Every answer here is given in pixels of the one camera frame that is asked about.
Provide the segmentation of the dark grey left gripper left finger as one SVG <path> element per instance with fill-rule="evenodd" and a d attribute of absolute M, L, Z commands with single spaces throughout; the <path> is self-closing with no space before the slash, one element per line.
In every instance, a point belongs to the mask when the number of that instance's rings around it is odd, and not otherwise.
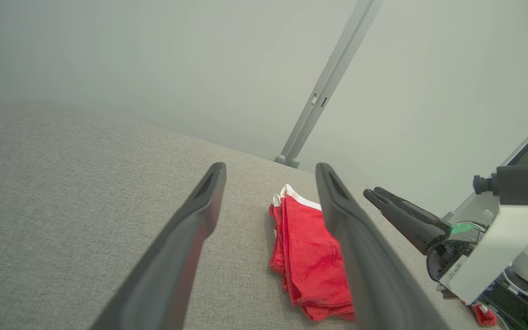
<path fill-rule="evenodd" d="M 91 328 L 182 330 L 204 242 L 214 232 L 226 164 L 213 163 L 145 251 Z"/>

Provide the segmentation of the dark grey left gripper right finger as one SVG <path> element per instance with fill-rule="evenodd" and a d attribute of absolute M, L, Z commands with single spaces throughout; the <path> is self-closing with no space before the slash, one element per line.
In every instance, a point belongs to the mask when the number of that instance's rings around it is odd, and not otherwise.
<path fill-rule="evenodd" d="M 331 165 L 315 178 L 325 227 L 339 242 L 359 330 L 446 330 L 448 324 Z"/>

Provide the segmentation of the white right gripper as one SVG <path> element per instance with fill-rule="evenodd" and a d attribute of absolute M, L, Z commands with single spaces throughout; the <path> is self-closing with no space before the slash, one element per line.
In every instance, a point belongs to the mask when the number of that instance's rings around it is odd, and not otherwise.
<path fill-rule="evenodd" d="M 460 221 L 449 227 L 381 187 L 364 190 L 364 197 L 427 255 L 428 274 L 453 297 L 483 302 L 493 286 L 507 286 L 511 294 L 528 297 L 528 205 L 500 205 L 487 226 Z"/>

